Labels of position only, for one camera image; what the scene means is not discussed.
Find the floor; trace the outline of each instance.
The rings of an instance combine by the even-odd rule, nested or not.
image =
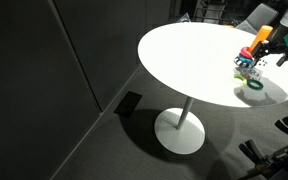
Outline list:
[[[131,117],[125,118],[114,110],[129,91],[142,98]],[[157,141],[154,120],[167,108],[183,107],[185,100],[183,94],[140,66],[54,179],[238,179],[253,168],[239,150],[240,143],[253,139],[267,155],[288,145],[288,136],[274,126],[288,116],[288,101],[261,108],[233,108],[195,100],[191,112],[204,125],[205,142],[193,154],[173,154]]]

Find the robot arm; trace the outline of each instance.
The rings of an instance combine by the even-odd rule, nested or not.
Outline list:
[[[280,24],[274,29],[268,37],[269,43],[260,42],[251,52],[255,61],[254,66],[261,57],[269,54],[283,54],[277,66],[288,61],[288,9],[281,18]]]

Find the chair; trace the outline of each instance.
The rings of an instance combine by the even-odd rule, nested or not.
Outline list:
[[[257,34],[263,25],[269,25],[278,12],[268,5],[261,3],[256,9],[235,28],[252,34]]]
[[[191,22],[188,13],[184,14],[179,20],[177,20],[177,23],[183,23],[183,22]]]
[[[202,0],[196,3],[193,15],[194,22],[205,22],[211,24],[222,24],[223,21],[231,21],[225,11],[226,0]]]

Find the equipment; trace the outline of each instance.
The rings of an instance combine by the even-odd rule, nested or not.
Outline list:
[[[264,39],[257,41],[259,36],[260,31],[249,51],[252,58],[245,57],[240,54],[240,56],[235,59],[235,63],[238,66],[252,68],[256,66],[260,58],[269,54],[283,54],[283,56],[277,62],[277,66],[281,66],[285,61],[288,61],[288,9],[280,20],[280,24],[277,25],[267,37],[268,42],[265,42]]]
[[[288,116],[282,121],[276,121],[275,126],[288,135]],[[281,176],[283,179],[288,179],[288,146],[275,151],[272,155],[262,155],[253,140],[241,143],[239,148],[255,164],[255,167],[239,180],[247,180],[258,175],[270,180],[274,180],[276,176],[279,176],[277,179],[281,179]]]

